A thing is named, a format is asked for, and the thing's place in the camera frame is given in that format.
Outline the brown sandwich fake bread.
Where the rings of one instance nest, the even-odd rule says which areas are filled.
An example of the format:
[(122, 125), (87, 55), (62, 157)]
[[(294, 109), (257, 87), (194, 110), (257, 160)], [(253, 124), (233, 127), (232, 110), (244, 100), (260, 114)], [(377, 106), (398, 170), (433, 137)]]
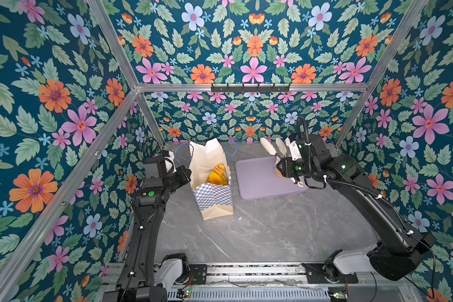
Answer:
[(275, 169), (275, 173), (277, 176), (285, 179), (285, 176), (282, 174), (282, 172), (279, 169)]

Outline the lilac plastic tray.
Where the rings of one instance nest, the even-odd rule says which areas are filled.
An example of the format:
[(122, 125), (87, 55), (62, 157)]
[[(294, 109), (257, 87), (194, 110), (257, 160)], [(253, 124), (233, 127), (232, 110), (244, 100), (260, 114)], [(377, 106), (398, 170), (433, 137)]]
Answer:
[(240, 196), (245, 201), (293, 195), (308, 190), (276, 174), (275, 157), (259, 157), (235, 162)]

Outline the striped yellow bun fake bread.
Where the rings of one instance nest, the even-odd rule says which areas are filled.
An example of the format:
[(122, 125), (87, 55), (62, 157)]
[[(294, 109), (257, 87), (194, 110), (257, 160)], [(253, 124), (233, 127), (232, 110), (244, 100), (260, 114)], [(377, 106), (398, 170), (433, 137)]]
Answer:
[(226, 174), (226, 167), (224, 164), (217, 164), (214, 169), (213, 169), (213, 172), (217, 175), (225, 175)]

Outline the blue checkered paper bag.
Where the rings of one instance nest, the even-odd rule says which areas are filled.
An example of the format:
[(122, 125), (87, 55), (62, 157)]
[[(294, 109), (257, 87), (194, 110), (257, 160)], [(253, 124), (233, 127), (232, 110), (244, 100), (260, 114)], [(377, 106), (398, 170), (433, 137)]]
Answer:
[[(204, 145), (187, 142), (191, 160), (191, 189), (201, 212), (203, 220), (211, 220), (234, 214), (231, 194), (231, 174), (223, 146), (217, 139), (207, 141)], [(217, 164), (224, 164), (226, 176), (229, 178), (227, 186), (206, 183), (207, 177)]]

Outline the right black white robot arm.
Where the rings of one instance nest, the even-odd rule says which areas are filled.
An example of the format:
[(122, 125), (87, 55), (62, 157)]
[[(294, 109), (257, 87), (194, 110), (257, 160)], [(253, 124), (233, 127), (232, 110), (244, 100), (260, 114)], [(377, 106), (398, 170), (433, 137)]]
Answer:
[(320, 135), (310, 134), (303, 117), (296, 121), (296, 132), (275, 143), (260, 140), (275, 157), (283, 178), (296, 185), (319, 182), (344, 196), (369, 222), (379, 240), (366, 248), (336, 250), (325, 260), (319, 273), (330, 283), (350, 274), (377, 273), (390, 281), (407, 278), (431, 252), (436, 239), (427, 230), (405, 222), (393, 205), (374, 187), (361, 165), (347, 154), (332, 154), (332, 146)]

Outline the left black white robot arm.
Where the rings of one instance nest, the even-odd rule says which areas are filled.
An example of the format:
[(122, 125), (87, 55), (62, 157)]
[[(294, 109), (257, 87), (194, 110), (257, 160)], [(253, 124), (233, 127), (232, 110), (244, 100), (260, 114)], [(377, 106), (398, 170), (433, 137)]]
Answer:
[(103, 301), (167, 301), (166, 282), (156, 283), (154, 272), (158, 233), (172, 194), (191, 181), (191, 171), (176, 167), (174, 153), (143, 161), (144, 178), (132, 197), (134, 224), (128, 254), (115, 289)]

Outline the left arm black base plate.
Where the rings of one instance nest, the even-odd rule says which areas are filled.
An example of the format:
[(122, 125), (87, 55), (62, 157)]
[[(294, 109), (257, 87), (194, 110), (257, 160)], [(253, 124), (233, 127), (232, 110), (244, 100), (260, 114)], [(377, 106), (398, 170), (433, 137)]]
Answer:
[(188, 265), (187, 275), (180, 284), (183, 285), (205, 285), (208, 275), (208, 266), (206, 264)]

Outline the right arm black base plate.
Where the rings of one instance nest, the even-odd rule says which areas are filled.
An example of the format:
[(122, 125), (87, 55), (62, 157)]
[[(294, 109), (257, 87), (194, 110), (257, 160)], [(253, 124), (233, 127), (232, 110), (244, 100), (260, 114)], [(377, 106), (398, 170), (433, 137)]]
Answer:
[(358, 284), (356, 274), (342, 274), (334, 265), (323, 262), (302, 263), (309, 284)]

